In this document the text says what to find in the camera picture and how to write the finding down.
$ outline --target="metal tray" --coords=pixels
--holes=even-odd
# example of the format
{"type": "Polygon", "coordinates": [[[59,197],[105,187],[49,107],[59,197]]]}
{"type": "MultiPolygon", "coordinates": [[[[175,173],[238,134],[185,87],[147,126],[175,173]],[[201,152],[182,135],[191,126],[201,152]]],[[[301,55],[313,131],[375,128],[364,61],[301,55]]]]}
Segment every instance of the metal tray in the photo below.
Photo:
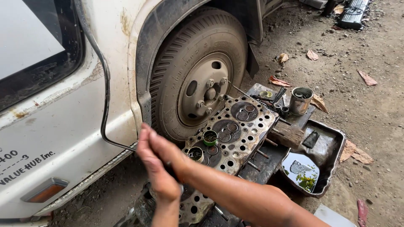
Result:
{"type": "Polygon", "coordinates": [[[319,168],[320,173],[313,191],[310,193],[304,190],[301,186],[288,178],[283,168],[280,168],[280,170],[282,175],[304,195],[321,198],[324,196],[328,187],[330,187],[331,176],[339,163],[338,160],[345,147],[346,137],[340,130],[330,128],[323,123],[311,119],[308,120],[302,130],[305,132],[304,138],[307,138],[314,130],[320,135],[313,149],[300,144],[298,149],[290,150],[291,153],[304,154],[309,157],[319,168]]]}

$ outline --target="small can of oil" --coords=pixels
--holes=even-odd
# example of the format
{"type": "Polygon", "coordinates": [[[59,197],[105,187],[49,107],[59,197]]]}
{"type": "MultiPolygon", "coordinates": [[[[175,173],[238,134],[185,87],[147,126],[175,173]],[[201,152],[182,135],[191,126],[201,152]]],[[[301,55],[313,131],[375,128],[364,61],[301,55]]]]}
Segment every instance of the small can of oil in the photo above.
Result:
{"type": "Polygon", "coordinates": [[[292,90],[289,112],[294,115],[303,115],[309,108],[313,98],[313,91],[310,88],[297,87],[292,90]]]}

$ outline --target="wheel hub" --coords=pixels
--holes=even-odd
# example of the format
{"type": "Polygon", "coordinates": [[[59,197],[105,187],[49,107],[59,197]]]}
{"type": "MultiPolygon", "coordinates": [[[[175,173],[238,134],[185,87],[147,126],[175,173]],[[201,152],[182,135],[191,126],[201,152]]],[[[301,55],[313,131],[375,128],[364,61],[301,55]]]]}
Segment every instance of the wheel hub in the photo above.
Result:
{"type": "Polygon", "coordinates": [[[187,74],[179,93],[178,115],[188,126],[207,120],[219,107],[221,95],[230,90],[231,61],[223,53],[212,53],[201,60],[187,74]]]}

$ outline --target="workbench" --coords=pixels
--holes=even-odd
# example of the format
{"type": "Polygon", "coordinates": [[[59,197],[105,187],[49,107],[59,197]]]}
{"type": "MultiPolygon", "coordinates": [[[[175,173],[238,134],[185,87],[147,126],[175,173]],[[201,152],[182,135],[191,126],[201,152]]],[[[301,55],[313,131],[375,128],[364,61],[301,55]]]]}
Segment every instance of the workbench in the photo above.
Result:
{"type": "MultiPolygon", "coordinates": [[[[276,91],[256,83],[248,90],[247,94],[259,95],[261,91],[270,91],[273,94],[276,93],[276,91]]],[[[282,105],[289,105],[289,101],[290,96],[284,94],[279,102],[282,105]]],[[[314,106],[310,105],[306,114],[301,116],[289,115],[286,117],[286,120],[292,123],[294,127],[302,129],[306,125],[308,119],[311,117],[315,109],[316,108],[314,106]]],[[[266,154],[269,158],[265,158],[263,155],[256,152],[250,159],[250,162],[259,167],[261,171],[257,171],[251,165],[245,165],[238,173],[238,176],[242,179],[264,185],[268,182],[269,178],[278,170],[279,164],[281,163],[282,159],[288,154],[290,148],[283,145],[278,145],[277,147],[275,147],[269,143],[263,143],[259,150],[266,154]]],[[[114,227],[142,227],[140,222],[144,222],[145,219],[151,220],[151,218],[153,217],[154,209],[151,210],[153,207],[155,207],[154,201],[149,200],[149,202],[141,205],[141,212],[139,212],[139,208],[131,208],[128,213],[114,225],[114,227]]],[[[237,227],[239,225],[241,221],[240,218],[230,214],[227,210],[225,210],[218,204],[216,204],[216,207],[223,212],[223,215],[213,207],[212,210],[206,214],[205,220],[200,222],[196,226],[237,227]]]]}

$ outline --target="tire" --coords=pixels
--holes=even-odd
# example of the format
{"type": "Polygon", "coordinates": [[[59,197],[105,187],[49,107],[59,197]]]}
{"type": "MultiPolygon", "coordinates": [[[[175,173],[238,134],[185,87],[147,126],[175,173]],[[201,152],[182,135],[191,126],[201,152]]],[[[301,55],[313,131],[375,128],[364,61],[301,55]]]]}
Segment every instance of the tire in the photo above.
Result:
{"type": "MultiPolygon", "coordinates": [[[[223,106],[223,103],[219,104],[221,101],[217,95],[237,94],[237,90],[231,85],[241,85],[246,61],[246,34],[235,17],[212,7],[202,7],[194,11],[167,36],[157,53],[149,88],[152,128],[178,145],[187,137],[194,136],[198,129],[206,126],[206,120],[216,113],[220,105],[223,106]],[[185,115],[183,112],[192,111],[197,106],[195,102],[190,103],[197,97],[191,95],[181,98],[184,95],[185,86],[189,86],[186,81],[195,76],[190,71],[194,72],[193,70],[199,65],[206,67],[210,59],[213,61],[218,59],[221,62],[219,69],[228,72],[227,78],[231,83],[223,85],[215,81],[213,87],[215,97],[208,100],[214,104],[211,105],[213,107],[211,113],[208,114],[207,110],[203,116],[192,113],[185,115]]],[[[196,78],[201,82],[198,82],[195,90],[192,88],[191,92],[203,92],[203,89],[209,89],[209,85],[203,84],[205,76],[202,74],[202,77],[196,78]]]]}

